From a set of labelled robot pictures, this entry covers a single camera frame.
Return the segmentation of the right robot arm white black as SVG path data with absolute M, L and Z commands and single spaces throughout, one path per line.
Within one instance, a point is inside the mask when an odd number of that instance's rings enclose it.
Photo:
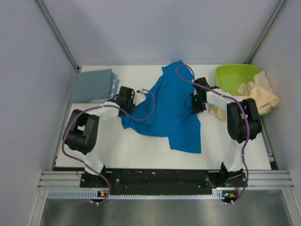
M 206 78 L 192 82 L 195 94 L 191 95 L 192 112 L 201 113 L 207 105 L 219 107 L 226 112 L 227 131 L 231 138 L 228 154 L 221 164 L 220 182 L 231 186 L 243 174 L 245 147 L 262 132 L 256 102 L 252 98 L 241 99 L 211 87 Z

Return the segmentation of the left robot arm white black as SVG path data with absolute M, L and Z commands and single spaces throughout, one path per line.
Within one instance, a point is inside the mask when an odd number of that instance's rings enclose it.
M 103 186 L 107 180 L 106 174 L 102 172 L 105 165 L 94 151 L 99 123 L 132 112 L 145 99 L 146 94 L 142 90 L 134 91 L 122 86 L 118 94 L 103 104 L 72 111 L 63 134 L 61 149 L 65 156 L 84 166 L 85 171 L 91 174 L 90 181 L 95 186 Z

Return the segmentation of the bright blue t shirt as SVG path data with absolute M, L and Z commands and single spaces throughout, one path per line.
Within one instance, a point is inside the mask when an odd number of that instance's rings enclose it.
M 162 68 L 162 76 L 130 115 L 121 115 L 122 126 L 151 137 L 167 137 L 171 149 L 201 153 L 201 125 L 192 113 L 193 75 L 182 61 Z

